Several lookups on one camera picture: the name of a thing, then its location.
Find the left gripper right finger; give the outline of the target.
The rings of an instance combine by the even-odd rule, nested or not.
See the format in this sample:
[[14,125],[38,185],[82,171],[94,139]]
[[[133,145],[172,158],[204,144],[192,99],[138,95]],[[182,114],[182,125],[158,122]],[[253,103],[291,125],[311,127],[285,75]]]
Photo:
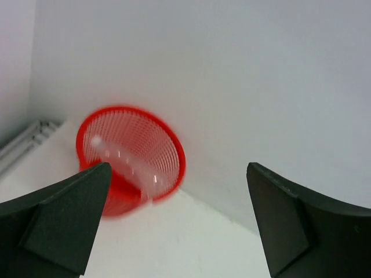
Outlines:
[[370,209],[258,163],[246,179],[271,277],[370,277]]

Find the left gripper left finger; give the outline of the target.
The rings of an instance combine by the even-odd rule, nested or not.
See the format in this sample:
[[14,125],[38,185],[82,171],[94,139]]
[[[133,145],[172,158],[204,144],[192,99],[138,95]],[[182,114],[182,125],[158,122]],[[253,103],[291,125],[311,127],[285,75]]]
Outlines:
[[111,176],[99,163],[1,203],[1,277],[84,275]]

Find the clear bottle white cap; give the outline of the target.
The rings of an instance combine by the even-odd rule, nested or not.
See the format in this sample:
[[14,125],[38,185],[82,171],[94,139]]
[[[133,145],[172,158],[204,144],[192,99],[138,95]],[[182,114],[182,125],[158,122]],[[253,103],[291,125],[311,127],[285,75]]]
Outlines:
[[153,200],[168,186],[169,179],[144,159],[132,154],[126,148],[106,142],[99,136],[90,140],[100,159],[131,183],[141,193],[141,199]]

